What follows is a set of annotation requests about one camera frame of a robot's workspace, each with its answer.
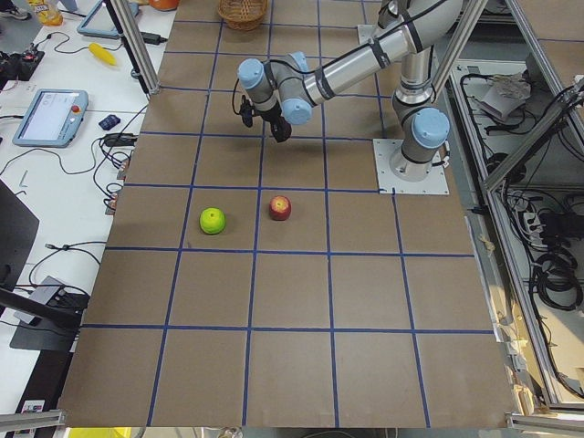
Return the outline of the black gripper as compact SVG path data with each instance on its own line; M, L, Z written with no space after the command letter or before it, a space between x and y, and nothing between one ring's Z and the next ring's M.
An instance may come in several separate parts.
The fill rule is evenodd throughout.
M292 133L291 125L282 116L280 110L270 110L267 113L267 121L270 124L272 136L277 142L287 141Z

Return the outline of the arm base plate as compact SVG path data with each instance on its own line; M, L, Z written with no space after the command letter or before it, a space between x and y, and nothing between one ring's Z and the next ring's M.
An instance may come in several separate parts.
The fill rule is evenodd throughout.
M377 25L357 25L359 45L363 45L377 36L379 29Z
M374 139L375 167L379 193L412 195L448 195L445 169L449 165L449 143L443 145L444 156L435 151L433 160L417 164L402 155L402 140Z

